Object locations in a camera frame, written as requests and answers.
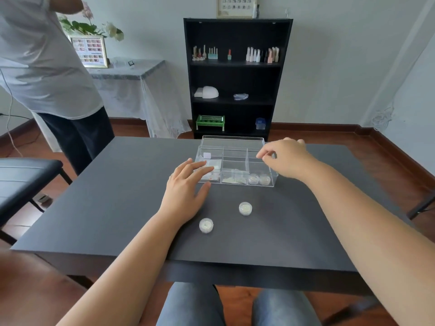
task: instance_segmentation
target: red tile floor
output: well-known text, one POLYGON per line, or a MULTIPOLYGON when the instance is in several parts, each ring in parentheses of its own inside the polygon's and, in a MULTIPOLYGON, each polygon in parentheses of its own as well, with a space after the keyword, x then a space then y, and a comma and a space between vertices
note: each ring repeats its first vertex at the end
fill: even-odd
MULTIPOLYGON (((142 125, 115 124, 114 131, 117 136, 148 136, 146 127, 142 125)), ((404 211, 412 208, 428 193, 426 187, 370 137, 359 137, 354 133, 345 132, 273 130, 270 140, 286 136, 302 138, 307 143, 346 145, 404 211)), ((185 133, 181 137, 192 138, 192 134, 185 133)), ((71 178, 75 178, 65 156, 62 153, 52 153, 37 128, 16 138, 15 143, 20 146, 19 149, 25 157, 62 160, 66 172, 71 178)), ((7 156, 17 157, 18 154, 10 146, 0 147, 0 157, 7 156)), ((67 184, 61 178, 56 178, 43 191, 57 198, 66 187, 67 184)), ((434 212, 427 212, 416 218, 417 227, 433 241, 435 241, 434 212)), ((3 229, 19 238, 40 216, 41 213, 28 204, 3 229)), ((170 283, 160 283, 155 286, 140 325, 155 325, 170 287, 170 283)), ((218 290, 224 304, 227 324, 250 325, 252 301, 260 289, 219 286, 218 290)), ((79 285, 59 274, 40 259, 32 255, 10 252, 6 244, 0 243, 0 326, 55 325, 83 293, 84 289, 79 285)), ((358 300, 356 296, 319 292, 308 292, 307 296, 321 319, 358 300)), ((396 323, 380 307, 342 325, 392 326, 396 323)))

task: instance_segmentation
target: black chair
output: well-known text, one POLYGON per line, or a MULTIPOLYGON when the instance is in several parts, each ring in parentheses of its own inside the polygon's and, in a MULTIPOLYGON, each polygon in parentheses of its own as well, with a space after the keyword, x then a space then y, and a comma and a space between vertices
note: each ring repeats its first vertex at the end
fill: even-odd
MULTIPOLYGON (((428 211, 427 209, 433 202, 435 202, 435 190, 431 192, 429 196, 426 197, 421 203, 416 205, 413 209, 406 213, 409 219, 415 219, 418 214, 428 211)), ((332 316, 326 318, 322 325, 332 326, 356 318, 363 312, 373 309, 379 306, 381 303, 375 296, 365 296, 363 299, 351 304, 339 312, 334 313, 332 316)))
MULTIPOLYGON (((0 158, 0 228, 26 203, 42 213, 33 197, 57 175, 71 184, 59 160, 34 158, 0 158)), ((17 240, 0 230, 0 240, 13 245, 17 240)))

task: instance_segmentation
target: framed nail display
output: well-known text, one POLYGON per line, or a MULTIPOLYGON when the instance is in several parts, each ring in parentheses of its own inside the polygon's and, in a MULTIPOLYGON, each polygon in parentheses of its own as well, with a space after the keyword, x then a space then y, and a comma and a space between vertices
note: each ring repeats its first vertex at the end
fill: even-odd
POLYGON ((218 18, 252 18, 257 0, 217 0, 218 18))
POLYGON ((102 36, 69 36, 84 67, 107 68, 106 47, 102 36))

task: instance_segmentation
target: acrylic organizer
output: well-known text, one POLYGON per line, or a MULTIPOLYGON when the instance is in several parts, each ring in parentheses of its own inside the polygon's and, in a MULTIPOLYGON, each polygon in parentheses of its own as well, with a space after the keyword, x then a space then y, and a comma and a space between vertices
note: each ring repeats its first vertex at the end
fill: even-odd
POLYGON ((215 169, 200 182, 275 186, 278 173, 256 158, 263 145, 261 137, 203 136, 195 162, 207 161, 215 169))

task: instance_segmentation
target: small round jar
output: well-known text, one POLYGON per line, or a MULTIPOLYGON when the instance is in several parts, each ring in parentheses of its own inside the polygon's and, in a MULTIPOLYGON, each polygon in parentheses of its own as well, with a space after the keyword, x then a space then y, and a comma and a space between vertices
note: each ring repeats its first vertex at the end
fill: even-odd
POLYGON ((256 174, 251 174, 248 177, 248 182, 251 185, 257 185, 259 181, 260 181, 260 177, 256 174))
POLYGON ((209 233, 213 230, 213 221, 211 219, 202 219, 199 221, 199 230, 202 233, 209 233))
POLYGON ((269 185, 271 183, 271 178, 270 178, 270 176, 267 176, 267 175, 261 175, 260 176, 260 184, 261 185, 265 185, 265 186, 267 186, 267 185, 269 185))
POLYGON ((242 202, 239 205, 239 212, 244 216, 248 216, 252 212, 252 205, 249 202, 242 202))

